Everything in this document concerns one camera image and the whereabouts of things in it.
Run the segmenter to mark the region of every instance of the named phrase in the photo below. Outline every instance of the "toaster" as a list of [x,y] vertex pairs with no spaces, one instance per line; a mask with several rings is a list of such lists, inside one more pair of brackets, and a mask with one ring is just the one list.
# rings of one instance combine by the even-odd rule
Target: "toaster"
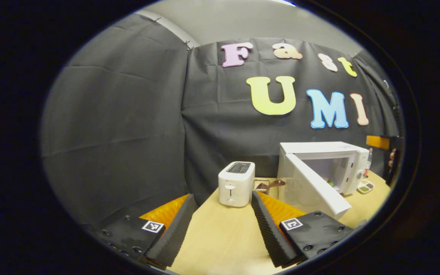
[[222,205],[244,207],[252,197],[256,165],[232,162],[218,174],[218,199]]

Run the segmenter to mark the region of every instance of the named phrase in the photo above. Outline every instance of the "open microwave door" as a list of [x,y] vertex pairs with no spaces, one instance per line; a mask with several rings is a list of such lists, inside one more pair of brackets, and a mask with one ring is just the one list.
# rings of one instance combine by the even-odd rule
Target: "open microwave door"
[[282,157],[278,178],[286,183],[280,186],[278,199],[305,213],[322,211],[338,220],[351,208],[337,190],[294,154]]

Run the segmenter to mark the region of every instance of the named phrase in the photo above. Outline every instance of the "microwave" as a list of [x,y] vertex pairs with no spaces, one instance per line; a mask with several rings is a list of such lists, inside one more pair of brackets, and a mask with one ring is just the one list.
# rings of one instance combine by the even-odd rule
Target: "microwave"
[[310,213],[340,219],[351,205],[341,196],[356,191],[369,150],[344,142],[280,143],[278,199]]

